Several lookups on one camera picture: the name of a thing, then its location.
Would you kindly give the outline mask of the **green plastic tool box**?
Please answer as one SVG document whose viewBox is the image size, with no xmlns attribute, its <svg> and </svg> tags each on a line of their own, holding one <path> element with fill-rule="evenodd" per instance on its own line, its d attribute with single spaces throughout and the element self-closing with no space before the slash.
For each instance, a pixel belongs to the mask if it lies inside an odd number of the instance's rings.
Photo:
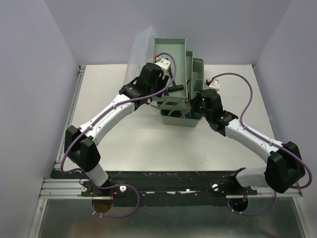
<svg viewBox="0 0 317 238">
<path fill-rule="evenodd" d="M 191 111 L 190 100 L 203 87 L 204 61 L 195 58 L 192 51 L 186 49 L 184 38 L 158 38 L 153 27 L 136 35 L 128 61 L 124 83 L 137 77 L 142 66 L 152 62 L 154 57 L 163 53 L 163 57 L 174 57 L 177 72 L 175 80 L 161 98 L 154 98 L 151 106 L 159 110 L 164 124 L 196 127 L 202 120 L 201 115 Z"/>
</svg>

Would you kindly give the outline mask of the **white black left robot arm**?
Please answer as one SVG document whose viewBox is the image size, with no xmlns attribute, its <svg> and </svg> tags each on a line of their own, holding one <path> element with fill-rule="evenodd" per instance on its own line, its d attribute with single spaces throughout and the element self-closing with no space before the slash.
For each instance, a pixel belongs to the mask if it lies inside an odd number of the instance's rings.
<svg viewBox="0 0 317 238">
<path fill-rule="evenodd" d="M 89 122 L 65 133 L 64 158 L 69 158 L 93 182 L 99 196 L 109 192 L 108 174 L 100 165 L 98 145 L 123 118 L 155 96 L 161 97 L 174 81 L 176 64 L 167 59 L 143 66 L 138 77 L 121 87 L 113 101 Z"/>
</svg>

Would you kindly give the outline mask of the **black T-handle wrench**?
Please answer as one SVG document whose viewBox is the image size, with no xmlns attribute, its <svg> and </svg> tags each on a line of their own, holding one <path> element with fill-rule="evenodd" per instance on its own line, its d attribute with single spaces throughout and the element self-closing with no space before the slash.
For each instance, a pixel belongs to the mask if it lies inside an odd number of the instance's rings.
<svg viewBox="0 0 317 238">
<path fill-rule="evenodd" d="M 173 77 L 171 68 L 170 68 L 169 71 L 168 71 L 168 75 L 166 75 L 166 76 L 164 77 L 164 79 L 165 79 L 166 81 L 168 81 L 168 79 L 169 79 L 170 77 L 171 77 L 171 78 Z M 169 86 L 168 89 L 163 92 L 163 94 L 164 94 L 165 96 L 168 96 L 168 95 L 169 95 L 169 92 L 181 91 L 181 90 L 183 90 L 183 89 L 184 89 L 184 86 L 183 86 L 183 85 L 177 85 L 177 84 L 173 81 L 173 82 L 172 82 L 172 86 Z"/>
</svg>

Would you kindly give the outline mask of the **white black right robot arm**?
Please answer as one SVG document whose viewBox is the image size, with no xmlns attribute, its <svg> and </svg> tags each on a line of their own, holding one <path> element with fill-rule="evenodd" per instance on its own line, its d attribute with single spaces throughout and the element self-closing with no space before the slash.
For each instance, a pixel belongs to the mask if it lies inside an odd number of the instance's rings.
<svg viewBox="0 0 317 238">
<path fill-rule="evenodd" d="M 266 164 L 264 167 L 234 172 L 228 181 L 228 189 L 239 194 L 246 187 L 268 186 L 278 193 L 292 188 L 305 175 L 298 146 L 293 142 L 282 143 L 260 134 L 256 137 L 242 126 L 238 117 L 223 109 L 221 97 L 214 89 L 198 92 L 190 100 L 191 110 L 206 119 L 212 130 L 233 139 L 256 155 Z"/>
</svg>

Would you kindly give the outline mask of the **blue handled screwdriver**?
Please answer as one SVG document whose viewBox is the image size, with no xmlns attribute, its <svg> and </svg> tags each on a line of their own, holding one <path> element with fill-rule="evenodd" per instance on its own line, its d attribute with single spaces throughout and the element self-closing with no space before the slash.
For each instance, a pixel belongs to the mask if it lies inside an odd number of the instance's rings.
<svg viewBox="0 0 317 238">
<path fill-rule="evenodd" d="M 185 118 L 186 118 L 186 119 L 197 119 L 197 116 L 196 116 L 196 113 L 195 113 L 195 112 L 188 112 L 188 113 L 185 115 Z"/>
</svg>

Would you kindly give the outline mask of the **yellow handled pliers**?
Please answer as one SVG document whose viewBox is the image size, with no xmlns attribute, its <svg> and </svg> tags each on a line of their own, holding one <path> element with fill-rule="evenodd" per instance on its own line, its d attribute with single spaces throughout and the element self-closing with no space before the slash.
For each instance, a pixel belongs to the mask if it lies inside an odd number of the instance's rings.
<svg viewBox="0 0 317 238">
<path fill-rule="evenodd" d="M 187 92 L 187 97 L 185 99 L 185 103 L 189 103 L 190 100 L 190 95 L 189 95 L 189 83 L 190 83 L 190 78 L 186 81 L 186 92 Z"/>
</svg>

